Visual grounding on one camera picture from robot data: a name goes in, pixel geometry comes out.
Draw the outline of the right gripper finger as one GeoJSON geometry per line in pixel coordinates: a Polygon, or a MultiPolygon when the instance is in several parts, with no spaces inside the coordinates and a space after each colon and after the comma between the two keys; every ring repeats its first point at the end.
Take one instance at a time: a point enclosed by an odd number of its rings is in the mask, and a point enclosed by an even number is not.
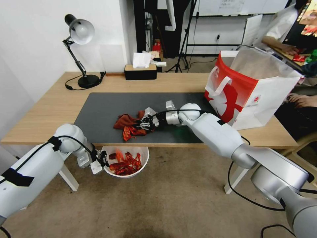
{"type": "Polygon", "coordinates": [[[152,117],[142,117],[134,121],[134,125],[154,125],[152,117]]]}
{"type": "Polygon", "coordinates": [[[136,125],[135,128],[138,130],[145,130],[147,133],[153,132],[156,129],[155,125],[141,125],[141,124],[136,125]]]}

